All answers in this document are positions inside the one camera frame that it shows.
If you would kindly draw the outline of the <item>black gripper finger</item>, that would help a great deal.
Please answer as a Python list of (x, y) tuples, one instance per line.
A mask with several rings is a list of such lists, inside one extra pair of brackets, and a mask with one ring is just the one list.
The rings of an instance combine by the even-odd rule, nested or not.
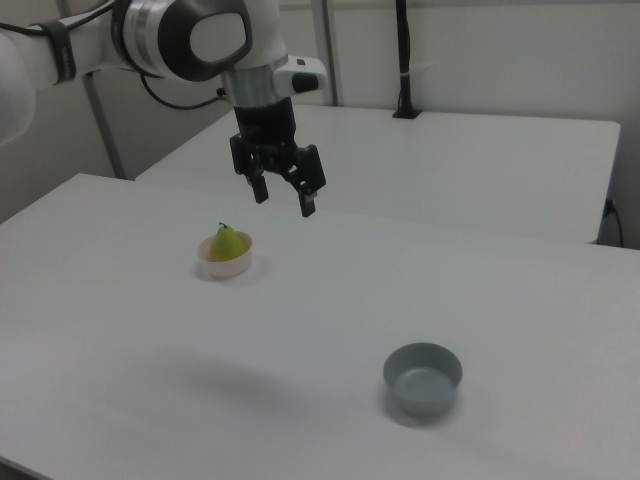
[(308, 218), (315, 211), (315, 198), (326, 185), (324, 169), (315, 145), (295, 147), (289, 155), (283, 178), (298, 194), (301, 215)]
[(235, 172), (246, 178), (252, 188), (255, 201), (258, 204), (263, 203), (269, 198), (269, 194), (264, 178), (264, 168), (256, 149), (240, 134), (230, 138), (230, 147)]

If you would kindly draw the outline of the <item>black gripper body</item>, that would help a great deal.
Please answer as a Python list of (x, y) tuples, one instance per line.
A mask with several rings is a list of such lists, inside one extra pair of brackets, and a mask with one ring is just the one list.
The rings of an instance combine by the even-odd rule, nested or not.
[(235, 107), (234, 113), (239, 129), (233, 137), (233, 164), (237, 174), (248, 174), (258, 168), (281, 174), (293, 167), (297, 145), (290, 98), (263, 107)]

